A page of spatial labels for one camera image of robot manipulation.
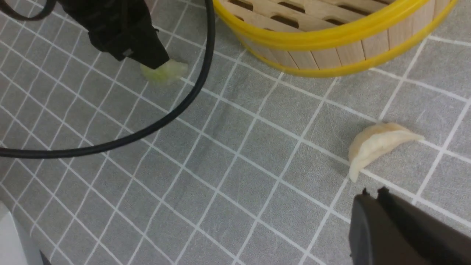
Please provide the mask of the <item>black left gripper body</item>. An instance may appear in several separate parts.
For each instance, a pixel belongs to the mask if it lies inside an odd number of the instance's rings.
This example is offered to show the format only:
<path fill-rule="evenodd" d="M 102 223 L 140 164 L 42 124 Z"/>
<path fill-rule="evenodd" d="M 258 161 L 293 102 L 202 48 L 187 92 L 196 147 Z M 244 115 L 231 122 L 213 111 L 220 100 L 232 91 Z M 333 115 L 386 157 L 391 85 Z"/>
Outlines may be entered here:
<path fill-rule="evenodd" d="M 59 0 L 97 48 L 137 48 L 155 43 L 144 0 Z"/>

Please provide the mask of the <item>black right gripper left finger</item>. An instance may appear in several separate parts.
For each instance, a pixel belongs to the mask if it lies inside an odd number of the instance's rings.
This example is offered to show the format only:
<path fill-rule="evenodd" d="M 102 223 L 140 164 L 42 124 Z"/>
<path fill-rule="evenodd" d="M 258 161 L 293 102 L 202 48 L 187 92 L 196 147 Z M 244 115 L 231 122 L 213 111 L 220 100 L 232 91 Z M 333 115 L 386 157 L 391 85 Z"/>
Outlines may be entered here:
<path fill-rule="evenodd" d="M 349 245 L 354 265 L 429 265 L 366 188 L 353 199 Z"/>

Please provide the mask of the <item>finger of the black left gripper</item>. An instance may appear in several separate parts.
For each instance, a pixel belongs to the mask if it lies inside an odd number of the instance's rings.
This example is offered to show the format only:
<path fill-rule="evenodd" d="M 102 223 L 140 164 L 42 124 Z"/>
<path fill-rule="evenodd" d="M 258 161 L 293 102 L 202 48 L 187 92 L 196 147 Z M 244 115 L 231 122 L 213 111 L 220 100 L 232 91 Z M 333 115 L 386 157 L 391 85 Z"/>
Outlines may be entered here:
<path fill-rule="evenodd" d="M 170 60 L 151 25 L 134 25 L 124 30 L 120 25 L 106 26 L 88 33 L 91 44 L 118 61 L 130 58 L 150 69 L 157 69 Z"/>

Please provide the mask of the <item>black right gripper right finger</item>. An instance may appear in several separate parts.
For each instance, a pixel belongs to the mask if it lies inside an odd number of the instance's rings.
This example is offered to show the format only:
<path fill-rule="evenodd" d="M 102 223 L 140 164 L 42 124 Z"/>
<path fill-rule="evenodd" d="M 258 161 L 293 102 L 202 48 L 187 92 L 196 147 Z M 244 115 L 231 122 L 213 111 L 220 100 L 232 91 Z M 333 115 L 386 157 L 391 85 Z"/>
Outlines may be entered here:
<path fill-rule="evenodd" d="M 469 236 L 382 187 L 377 201 L 415 251 L 431 265 L 469 265 Z"/>

